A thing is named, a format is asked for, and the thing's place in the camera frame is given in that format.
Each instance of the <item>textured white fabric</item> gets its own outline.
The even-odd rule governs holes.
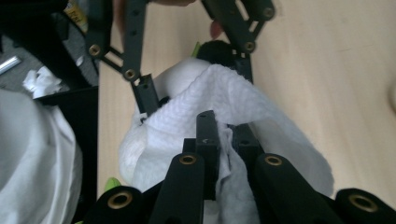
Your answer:
[[[332,193],[326,160],[290,119],[235,71],[188,59],[154,82],[159,95],[172,100],[143,124],[134,115],[120,146],[120,172],[129,185],[145,191],[162,181],[170,161],[182,151],[183,139],[195,137],[196,116],[214,110],[220,170],[217,203],[205,202],[205,223],[259,223],[245,165],[232,149],[232,131],[225,124],[250,123],[266,152],[290,160],[317,191]]]
[[[82,158],[58,107],[0,90],[0,223],[70,223]]]

